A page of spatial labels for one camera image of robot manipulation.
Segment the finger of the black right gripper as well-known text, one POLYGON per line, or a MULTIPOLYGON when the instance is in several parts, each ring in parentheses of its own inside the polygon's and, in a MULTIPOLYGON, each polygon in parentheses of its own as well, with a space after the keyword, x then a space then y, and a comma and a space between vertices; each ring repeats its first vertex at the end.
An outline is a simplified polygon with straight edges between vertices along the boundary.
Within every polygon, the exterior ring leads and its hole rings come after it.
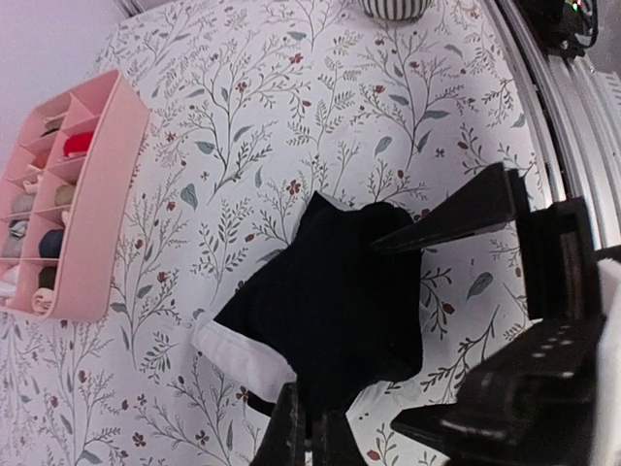
POLYGON ((480 456, 480 438, 468 432, 484 417, 485 410, 476 405, 438 404, 401 410, 390 426, 450 461, 484 461, 480 456))
POLYGON ((515 169, 492 164, 415 224, 372 243, 375 252, 406 252, 496 232, 527 211, 525 182, 515 169))

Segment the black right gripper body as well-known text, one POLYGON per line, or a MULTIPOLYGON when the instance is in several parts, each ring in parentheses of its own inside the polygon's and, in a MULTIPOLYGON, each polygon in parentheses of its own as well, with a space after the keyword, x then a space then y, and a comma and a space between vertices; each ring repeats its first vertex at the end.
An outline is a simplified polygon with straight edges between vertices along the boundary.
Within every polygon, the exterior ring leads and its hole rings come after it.
POLYGON ((472 368, 441 419, 450 465, 586 465, 593 446, 600 277, 585 203, 521 218, 525 291, 536 320, 472 368))

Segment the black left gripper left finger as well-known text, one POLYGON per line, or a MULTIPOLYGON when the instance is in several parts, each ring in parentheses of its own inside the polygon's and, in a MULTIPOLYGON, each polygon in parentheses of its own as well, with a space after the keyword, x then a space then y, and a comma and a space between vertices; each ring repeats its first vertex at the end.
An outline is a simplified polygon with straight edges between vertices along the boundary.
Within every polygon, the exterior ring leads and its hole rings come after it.
POLYGON ((306 413, 297 384, 286 383, 273 408, 251 466, 303 466, 306 464, 306 413))

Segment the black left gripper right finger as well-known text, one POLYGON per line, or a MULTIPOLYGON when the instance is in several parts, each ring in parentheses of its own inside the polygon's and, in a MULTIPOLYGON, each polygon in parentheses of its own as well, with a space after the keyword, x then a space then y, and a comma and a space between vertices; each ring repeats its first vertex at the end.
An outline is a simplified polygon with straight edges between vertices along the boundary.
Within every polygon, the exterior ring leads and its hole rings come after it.
POLYGON ((314 466, 367 466, 343 413, 326 413, 312 423, 311 454, 314 466))

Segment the black underwear white lettering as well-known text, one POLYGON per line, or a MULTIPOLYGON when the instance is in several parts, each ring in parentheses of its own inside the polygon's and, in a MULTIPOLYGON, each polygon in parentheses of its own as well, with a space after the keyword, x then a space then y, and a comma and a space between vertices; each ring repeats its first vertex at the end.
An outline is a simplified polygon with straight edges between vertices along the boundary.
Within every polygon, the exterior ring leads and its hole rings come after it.
POLYGON ((295 383, 312 417, 346 410, 372 384, 414 377, 421 255, 371 248, 411 223, 388 203, 342 210, 314 194, 292 243, 197 325, 194 347, 264 401, 295 383))

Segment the pink divided storage box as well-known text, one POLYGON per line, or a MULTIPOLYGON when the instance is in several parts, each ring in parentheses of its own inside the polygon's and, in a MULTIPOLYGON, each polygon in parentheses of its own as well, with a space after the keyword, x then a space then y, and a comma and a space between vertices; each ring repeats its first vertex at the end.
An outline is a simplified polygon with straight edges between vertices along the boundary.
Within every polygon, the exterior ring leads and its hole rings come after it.
POLYGON ((1 178, 1 310, 95 321, 149 110, 118 70, 36 107, 1 178))

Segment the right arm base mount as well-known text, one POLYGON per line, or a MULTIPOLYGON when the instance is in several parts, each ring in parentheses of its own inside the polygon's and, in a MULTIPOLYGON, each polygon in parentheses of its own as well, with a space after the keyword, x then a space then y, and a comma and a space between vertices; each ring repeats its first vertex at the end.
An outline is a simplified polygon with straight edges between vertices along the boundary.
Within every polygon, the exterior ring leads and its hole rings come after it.
POLYGON ((516 4, 548 54, 582 57, 598 40, 596 0, 522 0, 516 4))

